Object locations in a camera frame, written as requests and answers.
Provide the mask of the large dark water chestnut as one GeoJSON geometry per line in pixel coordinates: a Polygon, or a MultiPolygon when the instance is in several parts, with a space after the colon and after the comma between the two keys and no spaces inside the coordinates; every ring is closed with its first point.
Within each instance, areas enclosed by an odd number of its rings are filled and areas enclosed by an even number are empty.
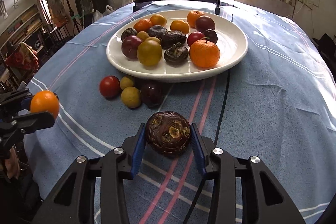
{"type": "Polygon", "coordinates": [[[174,111],[154,113],[145,126],[148,145],[157,153],[175,158],[186,152],[190,142],[189,121],[174,111]]]}

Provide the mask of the large yellow green orange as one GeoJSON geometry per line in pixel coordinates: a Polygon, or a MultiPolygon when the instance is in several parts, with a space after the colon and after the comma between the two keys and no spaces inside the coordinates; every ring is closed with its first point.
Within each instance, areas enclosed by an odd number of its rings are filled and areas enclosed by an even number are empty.
{"type": "Polygon", "coordinates": [[[162,58],[162,47],[155,40],[146,40],[138,46],[137,58],[143,66],[156,66],[162,58]]]}

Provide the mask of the yellow small fruit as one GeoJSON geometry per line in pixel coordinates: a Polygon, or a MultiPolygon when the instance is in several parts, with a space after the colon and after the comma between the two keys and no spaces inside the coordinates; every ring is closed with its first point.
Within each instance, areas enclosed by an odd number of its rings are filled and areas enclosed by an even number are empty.
{"type": "Polygon", "coordinates": [[[141,104],[141,93],[137,88],[129,86],[122,91],[121,100],[128,108],[135,109],[141,104]]]}

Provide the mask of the dark plum in pile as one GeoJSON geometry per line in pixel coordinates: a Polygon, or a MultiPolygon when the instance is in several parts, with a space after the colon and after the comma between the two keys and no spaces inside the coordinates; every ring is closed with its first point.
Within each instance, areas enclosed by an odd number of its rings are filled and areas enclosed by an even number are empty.
{"type": "Polygon", "coordinates": [[[161,84],[145,83],[141,88],[141,100],[150,109],[158,107],[163,100],[161,84]]]}

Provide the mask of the red cherry tomato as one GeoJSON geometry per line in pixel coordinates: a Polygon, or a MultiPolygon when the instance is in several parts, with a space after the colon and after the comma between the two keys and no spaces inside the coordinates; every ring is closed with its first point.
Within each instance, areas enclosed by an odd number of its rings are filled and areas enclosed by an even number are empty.
{"type": "Polygon", "coordinates": [[[105,98],[114,98],[120,94],[120,80],[116,76],[107,76],[100,81],[99,91],[105,98]]]}

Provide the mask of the bookshelf with books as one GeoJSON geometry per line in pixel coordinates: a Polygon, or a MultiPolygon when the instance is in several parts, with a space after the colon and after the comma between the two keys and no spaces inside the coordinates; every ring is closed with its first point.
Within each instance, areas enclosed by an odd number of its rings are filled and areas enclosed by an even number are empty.
{"type": "Polygon", "coordinates": [[[8,43],[22,42],[41,24],[42,19],[37,5],[32,5],[1,33],[1,50],[6,51],[8,43]]]}

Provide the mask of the dark chestnut in pile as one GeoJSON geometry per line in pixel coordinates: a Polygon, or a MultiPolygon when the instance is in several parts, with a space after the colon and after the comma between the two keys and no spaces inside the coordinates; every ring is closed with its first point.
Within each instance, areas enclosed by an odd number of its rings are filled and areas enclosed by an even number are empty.
{"type": "Polygon", "coordinates": [[[165,50],[164,59],[170,65],[181,65],[189,56],[189,50],[181,43],[173,44],[165,50]]]}

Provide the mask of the mandarin orange on plate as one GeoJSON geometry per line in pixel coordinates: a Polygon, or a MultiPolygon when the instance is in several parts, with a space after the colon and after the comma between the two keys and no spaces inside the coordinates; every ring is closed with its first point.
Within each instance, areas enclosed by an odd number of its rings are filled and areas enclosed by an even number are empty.
{"type": "Polygon", "coordinates": [[[215,43],[207,40],[197,40],[191,45],[189,56],[196,67],[209,69],[217,65],[221,52],[215,43]]]}

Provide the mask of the dark red plum on plate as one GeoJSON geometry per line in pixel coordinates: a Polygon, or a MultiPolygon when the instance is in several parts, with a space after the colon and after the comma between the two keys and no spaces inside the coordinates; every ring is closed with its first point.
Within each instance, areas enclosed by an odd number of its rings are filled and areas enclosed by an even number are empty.
{"type": "Polygon", "coordinates": [[[137,59],[137,50],[141,43],[142,40],[137,36],[128,36],[122,41],[121,50],[123,55],[129,59],[137,59]]]}

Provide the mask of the white oval plate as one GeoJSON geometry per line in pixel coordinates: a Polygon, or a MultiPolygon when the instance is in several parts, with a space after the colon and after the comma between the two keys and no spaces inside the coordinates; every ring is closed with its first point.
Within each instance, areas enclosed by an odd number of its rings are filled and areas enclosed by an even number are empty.
{"type": "Polygon", "coordinates": [[[248,41],[238,26],[202,12],[192,28],[191,13],[170,10],[128,23],[110,38],[107,59],[127,75],[172,83],[218,75],[243,59],[248,41]]]}

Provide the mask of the small dark chestnut on plate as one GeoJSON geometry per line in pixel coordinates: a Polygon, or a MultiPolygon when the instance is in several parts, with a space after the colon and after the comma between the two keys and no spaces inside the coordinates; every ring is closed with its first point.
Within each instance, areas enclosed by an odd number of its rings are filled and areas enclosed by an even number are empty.
{"type": "Polygon", "coordinates": [[[167,32],[167,29],[164,26],[161,25],[154,25],[151,28],[149,28],[148,30],[146,30],[146,33],[150,36],[150,37],[155,37],[155,38],[161,38],[161,36],[167,32]]]}

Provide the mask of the orange kumquat in pile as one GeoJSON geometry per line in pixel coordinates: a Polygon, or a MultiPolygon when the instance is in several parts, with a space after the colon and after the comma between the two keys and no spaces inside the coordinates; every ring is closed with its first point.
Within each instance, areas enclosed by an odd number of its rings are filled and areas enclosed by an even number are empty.
{"type": "Polygon", "coordinates": [[[184,20],[176,19],[173,20],[170,24],[170,30],[171,31],[180,31],[183,34],[187,35],[190,31],[190,27],[188,23],[186,23],[184,20]]]}

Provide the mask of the dark red plum far plate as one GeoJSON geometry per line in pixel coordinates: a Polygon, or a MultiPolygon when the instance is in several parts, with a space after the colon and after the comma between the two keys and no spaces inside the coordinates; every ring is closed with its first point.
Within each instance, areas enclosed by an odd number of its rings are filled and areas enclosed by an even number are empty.
{"type": "Polygon", "coordinates": [[[202,33],[206,30],[215,30],[215,22],[209,16],[202,15],[195,21],[195,29],[202,33]]]}

